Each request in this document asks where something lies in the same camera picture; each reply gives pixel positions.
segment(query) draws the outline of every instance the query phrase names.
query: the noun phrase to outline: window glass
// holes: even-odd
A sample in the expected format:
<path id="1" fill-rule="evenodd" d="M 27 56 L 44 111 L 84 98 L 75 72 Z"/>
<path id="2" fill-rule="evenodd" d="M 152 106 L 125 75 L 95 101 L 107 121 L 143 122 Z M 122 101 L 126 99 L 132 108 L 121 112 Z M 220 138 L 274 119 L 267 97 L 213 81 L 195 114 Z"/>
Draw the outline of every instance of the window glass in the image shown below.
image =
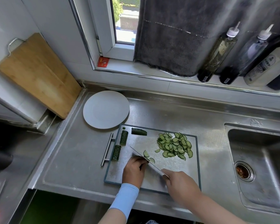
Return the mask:
<path id="1" fill-rule="evenodd" d="M 140 0 L 112 0 L 116 43 L 134 44 Z"/>

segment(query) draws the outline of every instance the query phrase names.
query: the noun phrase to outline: knife blade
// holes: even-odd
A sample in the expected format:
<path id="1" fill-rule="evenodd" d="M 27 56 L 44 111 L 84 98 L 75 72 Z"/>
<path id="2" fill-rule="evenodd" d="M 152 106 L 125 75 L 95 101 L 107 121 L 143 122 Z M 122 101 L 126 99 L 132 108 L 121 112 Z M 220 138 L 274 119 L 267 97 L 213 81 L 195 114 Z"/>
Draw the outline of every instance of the knife blade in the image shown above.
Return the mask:
<path id="1" fill-rule="evenodd" d="M 149 159 L 147 159 L 146 157 L 144 157 L 143 155 L 141 155 L 140 153 L 138 153 L 139 156 L 143 157 L 144 159 L 146 159 L 151 165 L 153 165 L 155 168 L 157 168 L 152 162 L 149 161 Z"/>

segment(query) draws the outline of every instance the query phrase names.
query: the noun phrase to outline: sink drain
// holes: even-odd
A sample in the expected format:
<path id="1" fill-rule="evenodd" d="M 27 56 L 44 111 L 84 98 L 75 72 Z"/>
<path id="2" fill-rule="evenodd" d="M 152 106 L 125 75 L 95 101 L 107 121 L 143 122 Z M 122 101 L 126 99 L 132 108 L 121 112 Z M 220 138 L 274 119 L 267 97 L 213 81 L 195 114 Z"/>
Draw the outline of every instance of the sink drain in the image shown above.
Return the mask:
<path id="1" fill-rule="evenodd" d="M 255 179 L 254 171 L 247 163 L 242 161 L 237 161 L 235 163 L 235 169 L 238 177 L 241 180 L 245 182 L 251 182 Z"/>

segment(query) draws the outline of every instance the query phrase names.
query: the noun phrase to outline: stainless steel sink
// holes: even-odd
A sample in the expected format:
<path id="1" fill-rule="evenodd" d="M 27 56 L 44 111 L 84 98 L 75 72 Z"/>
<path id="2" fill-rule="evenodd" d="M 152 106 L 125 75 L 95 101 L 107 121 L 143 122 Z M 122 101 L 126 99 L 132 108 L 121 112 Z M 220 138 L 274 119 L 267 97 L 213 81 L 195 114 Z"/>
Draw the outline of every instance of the stainless steel sink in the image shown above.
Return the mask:
<path id="1" fill-rule="evenodd" d="M 280 133 L 225 129 L 244 206 L 280 213 Z"/>

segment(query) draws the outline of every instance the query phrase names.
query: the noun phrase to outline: hand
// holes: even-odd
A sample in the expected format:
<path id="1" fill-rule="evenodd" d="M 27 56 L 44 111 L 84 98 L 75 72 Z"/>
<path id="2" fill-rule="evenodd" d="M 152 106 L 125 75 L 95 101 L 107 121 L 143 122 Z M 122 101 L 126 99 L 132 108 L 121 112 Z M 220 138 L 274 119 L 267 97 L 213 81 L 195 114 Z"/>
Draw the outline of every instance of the hand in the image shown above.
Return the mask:
<path id="1" fill-rule="evenodd" d="M 170 178 L 163 175 L 168 193 L 180 205 L 189 209 L 203 195 L 193 178 L 183 171 L 174 172 L 168 169 L 162 171 Z"/>
<path id="2" fill-rule="evenodd" d="M 129 183 L 140 189 L 147 164 L 148 161 L 141 156 L 131 157 L 123 169 L 122 183 Z"/>

